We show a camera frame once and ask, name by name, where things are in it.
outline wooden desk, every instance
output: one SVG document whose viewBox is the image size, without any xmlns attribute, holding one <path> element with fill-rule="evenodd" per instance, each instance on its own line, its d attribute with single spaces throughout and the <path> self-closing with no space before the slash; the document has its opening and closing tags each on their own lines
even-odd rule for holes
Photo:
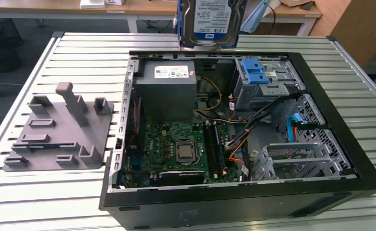
<svg viewBox="0 0 376 231">
<path fill-rule="evenodd" d="M 307 36 L 323 13 L 314 6 L 310 11 L 282 4 L 276 10 L 278 23 L 300 23 L 298 33 Z M 131 33 L 138 33 L 138 20 L 172 20 L 176 2 L 167 0 L 127 0 L 124 5 L 80 9 L 80 0 L 0 0 L 0 18 L 35 19 L 126 19 Z M 274 14 L 262 22 L 272 22 Z"/>
<path fill-rule="evenodd" d="M 124 5 L 107 5 L 106 8 L 80 9 L 80 0 L 0 0 L 3 13 L 72 13 L 72 14 L 110 14 L 107 11 L 127 13 L 130 0 Z"/>
</svg>

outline white box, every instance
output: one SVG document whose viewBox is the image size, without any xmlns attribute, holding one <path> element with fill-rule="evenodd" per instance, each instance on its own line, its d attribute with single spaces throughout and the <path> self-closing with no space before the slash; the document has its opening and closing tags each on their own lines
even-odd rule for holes
<svg viewBox="0 0 376 231">
<path fill-rule="evenodd" d="M 107 4 L 123 5 L 126 0 L 106 0 Z"/>
<path fill-rule="evenodd" d="M 104 7 L 106 7 L 104 0 L 82 0 L 80 1 L 82 9 L 104 8 Z"/>
</svg>

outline motherboard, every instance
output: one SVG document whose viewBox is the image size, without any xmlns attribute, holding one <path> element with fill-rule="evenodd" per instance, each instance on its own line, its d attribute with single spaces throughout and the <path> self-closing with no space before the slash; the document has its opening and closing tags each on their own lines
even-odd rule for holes
<svg viewBox="0 0 376 231">
<path fill-rule="evenodd" d="M 130 159 L 130 187 L 152 187 L 163 176 L 172 182 L 183 178 L 182 173 L 191 174 L 192 179 L 198 176 L 202 183 L 238 181 L 236 165 L 220 165 L 226 163 L 224 152 L 216 150 L 228 139 L 224 123 L 147 124 L 144 155 Z"/>
</svg>

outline wd hard drive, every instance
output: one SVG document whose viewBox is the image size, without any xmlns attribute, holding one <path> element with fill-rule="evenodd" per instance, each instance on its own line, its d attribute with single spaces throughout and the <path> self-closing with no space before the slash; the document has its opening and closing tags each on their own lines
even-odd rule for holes
<svg viewBox="0 0 376 231">
<path fill-rule="evenodd" d="M 180 46 L 235 47 L 246 6 L 247 0 L 179 0 Z"/>
</svg>

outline slatted metal tabletop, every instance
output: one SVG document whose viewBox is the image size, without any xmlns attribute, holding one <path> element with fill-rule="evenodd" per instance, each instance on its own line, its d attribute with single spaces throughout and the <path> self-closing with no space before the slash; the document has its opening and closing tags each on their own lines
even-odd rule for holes
<svg viewBox="0 0 376 231">
<path fill-rule="evenodd" d="M 106 97 L 119 111 L 130 50 L 179 50 L 176 35 L 66 33 L 52 38 L 0 126 L 0 230 L 122 230 L 99 208 L 104 168 L 4 172 L 4 158 L 23 130 L 32 95 L 54 102 L 60 81 L 72 82 L 86 101 Z M 376 86 L 338 42 L 324 37 L 242 36 L 236 51 L 288 51 L 303 54 L 360 145 L 376 166 Z M 118 130 L 114 114 L 110 134 Z M 107 149 L 115 140 L 108 135 Z M 218 230 L 328 230 L 355 226 L 376 230 L 376 195 L 354 200 L 316 217 L 198 226 Z"/>
</svg>

